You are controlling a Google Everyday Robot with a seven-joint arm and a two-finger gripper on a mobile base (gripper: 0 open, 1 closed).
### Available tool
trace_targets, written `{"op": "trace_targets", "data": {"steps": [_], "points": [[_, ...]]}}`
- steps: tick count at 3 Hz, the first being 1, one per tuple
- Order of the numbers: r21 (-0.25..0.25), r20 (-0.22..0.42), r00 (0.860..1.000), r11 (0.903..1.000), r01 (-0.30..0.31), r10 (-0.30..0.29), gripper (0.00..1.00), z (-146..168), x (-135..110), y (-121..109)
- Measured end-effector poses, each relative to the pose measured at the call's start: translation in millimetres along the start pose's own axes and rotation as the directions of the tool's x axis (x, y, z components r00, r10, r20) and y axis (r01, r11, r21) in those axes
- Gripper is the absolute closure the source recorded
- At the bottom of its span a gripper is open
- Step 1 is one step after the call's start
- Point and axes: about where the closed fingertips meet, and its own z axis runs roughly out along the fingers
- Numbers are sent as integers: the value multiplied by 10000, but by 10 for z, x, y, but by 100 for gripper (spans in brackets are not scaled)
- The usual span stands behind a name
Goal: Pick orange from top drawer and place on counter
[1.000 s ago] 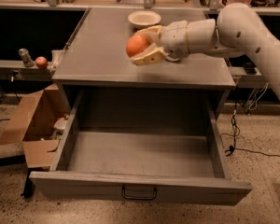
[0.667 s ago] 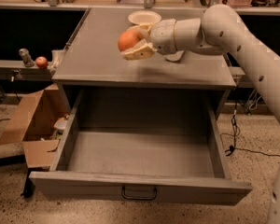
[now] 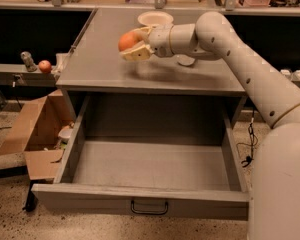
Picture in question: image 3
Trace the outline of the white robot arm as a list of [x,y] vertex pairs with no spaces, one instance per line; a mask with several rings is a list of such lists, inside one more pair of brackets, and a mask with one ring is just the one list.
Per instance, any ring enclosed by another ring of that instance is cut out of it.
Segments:
[[254,160],[247,240],[300,240],[300,88],[247,46],[218,12],[196,23],[133,29],[118,42],[122,58],[186,55],[225,61],[271,128]]

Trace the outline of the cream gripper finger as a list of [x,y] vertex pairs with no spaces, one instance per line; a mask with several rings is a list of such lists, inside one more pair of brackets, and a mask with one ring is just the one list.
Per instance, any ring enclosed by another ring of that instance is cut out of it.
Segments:
[[126,61],[142,61],[149,59],[154,54],[153,49],[144,41],[138,42],[132,48],[120,52],[120,56]]
[[153,30],[152,27],[146,26],[146,27],[133,29],[132,32],[135,34],[135,36],[139,41],[148,41],[152,30]]

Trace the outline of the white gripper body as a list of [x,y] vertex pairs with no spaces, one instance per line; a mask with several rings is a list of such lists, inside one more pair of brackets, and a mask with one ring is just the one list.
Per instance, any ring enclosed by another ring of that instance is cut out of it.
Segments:
[[149,44],[154,54],[158,57],[172,57],[173,52],[170,46],[170,32],[172,25],[158,25],[154,27],[149,36]]

